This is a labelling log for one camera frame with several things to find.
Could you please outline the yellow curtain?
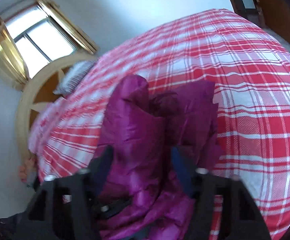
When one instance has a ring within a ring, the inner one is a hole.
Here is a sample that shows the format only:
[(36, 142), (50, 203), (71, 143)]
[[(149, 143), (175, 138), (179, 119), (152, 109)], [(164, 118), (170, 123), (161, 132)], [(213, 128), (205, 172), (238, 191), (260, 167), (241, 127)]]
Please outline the yellow curtain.
[(98, 46), (80, 27), (75, 25), (64, 15), (60, 7), (53, 0), (35, 0), (41, 9), (56, 21), (70, 37), (72, 37), (84, 50), (91, 54), (98, 51)]
[(0, 76), (12, 88), (22, 91), (30, 80), (28, 67), (0, 17)]

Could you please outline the brown wooden door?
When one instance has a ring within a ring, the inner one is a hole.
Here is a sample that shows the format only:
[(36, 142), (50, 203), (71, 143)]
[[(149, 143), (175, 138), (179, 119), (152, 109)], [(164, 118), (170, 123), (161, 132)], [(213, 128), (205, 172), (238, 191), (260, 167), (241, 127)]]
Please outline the brown wooden door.
[(290, 44), (290, 9), (284, 0), (259, 0), (265, 24)]

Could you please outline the dark brown door frame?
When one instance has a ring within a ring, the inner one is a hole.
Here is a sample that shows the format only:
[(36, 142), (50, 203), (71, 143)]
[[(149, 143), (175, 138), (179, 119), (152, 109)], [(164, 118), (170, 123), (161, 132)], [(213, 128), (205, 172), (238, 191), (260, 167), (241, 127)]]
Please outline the dark brown door frame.
[(236, 14), (261, 28), (265, 26), (257, 0), (230, 0), (230, 2)]

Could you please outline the window with brown frame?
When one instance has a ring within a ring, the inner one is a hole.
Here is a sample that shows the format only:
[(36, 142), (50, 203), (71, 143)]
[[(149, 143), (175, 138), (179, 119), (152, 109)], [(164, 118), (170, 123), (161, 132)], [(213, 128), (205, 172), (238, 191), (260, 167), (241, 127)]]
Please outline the window with brown frame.
[(6, 27), (25, 60), (30, 78), (47, 64), (73, 54), (80, 48), (79, 44), (37, 5), (17, 13), (6, 22)]

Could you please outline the right yellow curtain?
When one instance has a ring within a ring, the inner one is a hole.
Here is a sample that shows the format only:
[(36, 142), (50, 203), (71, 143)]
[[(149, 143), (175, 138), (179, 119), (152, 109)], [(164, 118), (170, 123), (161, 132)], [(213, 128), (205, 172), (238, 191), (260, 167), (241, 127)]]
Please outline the right yellow curtain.
[(91, 54), (98, 51), (98, 46), (80, 27), (75, 25), (64, 15), (60, 7), (53, 0), (35, 0), (41, 9), (56, 21), (70, 37), (72, 37), (84, 50)]

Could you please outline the magenta quilted down jacket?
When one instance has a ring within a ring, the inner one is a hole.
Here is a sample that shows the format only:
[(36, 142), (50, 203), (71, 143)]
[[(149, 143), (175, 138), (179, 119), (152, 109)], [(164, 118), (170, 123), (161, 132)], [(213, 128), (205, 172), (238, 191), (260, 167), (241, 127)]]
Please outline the magenta quilted down jacket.
[(149, 94), (146, 79), (124, 77), (107, 104), (96, 156), (114, 148), (114, 160), (100, 195), (131, 203), (99, 222), (103, 239), (123, 239), (148, 228), (148, 239), (183, 239), (194, 202), (186, 196), (170, 162), (179, 146), (190, 161), (212, 169), (222, 154), (217, 144), (215, 84), (200, 80)]

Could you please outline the left yellow curtain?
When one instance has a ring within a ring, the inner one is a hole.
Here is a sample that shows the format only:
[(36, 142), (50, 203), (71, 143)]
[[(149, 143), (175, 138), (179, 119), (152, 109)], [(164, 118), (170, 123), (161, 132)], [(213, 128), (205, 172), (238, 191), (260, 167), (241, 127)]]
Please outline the left yellow curtain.
[(28, 67), (0, 17), (0, 76), (12, 88), (22, 91), (30, 80)]

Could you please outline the striped grey pillow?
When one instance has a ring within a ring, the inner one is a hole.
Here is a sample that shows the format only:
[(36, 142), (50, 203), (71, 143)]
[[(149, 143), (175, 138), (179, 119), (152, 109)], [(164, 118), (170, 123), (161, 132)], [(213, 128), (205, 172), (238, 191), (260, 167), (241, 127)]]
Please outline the striped grey pillow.
[(95, 64), (96, 60), (86, 60), (75, 63), (70, 67), (69, 71), (62, 78), (53, 93), (62, 96), (71, 94)]

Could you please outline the red plaid bed sheet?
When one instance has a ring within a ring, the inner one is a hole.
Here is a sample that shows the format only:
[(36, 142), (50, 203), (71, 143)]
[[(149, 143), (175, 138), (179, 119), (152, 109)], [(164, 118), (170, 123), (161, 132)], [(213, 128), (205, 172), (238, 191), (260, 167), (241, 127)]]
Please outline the red plaid bed sheet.
[(190, 82), (215, 84), (217, 144), (212, 171), (241, 177), (272, 239), (290, 229), (290, 53), (226, 9), (165, 23), (101, 56), (75, 90), (39, 115), (30, 148), (38, 178), (69, 176), (95, 157), (106, 105), (126, 76), (149, 94)]

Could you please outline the cream and brown headboard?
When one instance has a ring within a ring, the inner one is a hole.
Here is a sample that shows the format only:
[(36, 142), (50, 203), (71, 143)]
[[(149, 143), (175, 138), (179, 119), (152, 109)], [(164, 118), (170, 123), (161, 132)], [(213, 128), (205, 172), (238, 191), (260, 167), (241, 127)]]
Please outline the cream and brown headboard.
[(18, 104), (15, 122), (21, 162), (25, 162), (32, 156), (28, 150), (28, 137), (33, 122), (49, 103), (59, 98), (53, 91), (65, 77), (69, 68), (79, 61), (95, 59), (97, 59), (95, 55), (79, 51), (52, 61), (28, 81)]

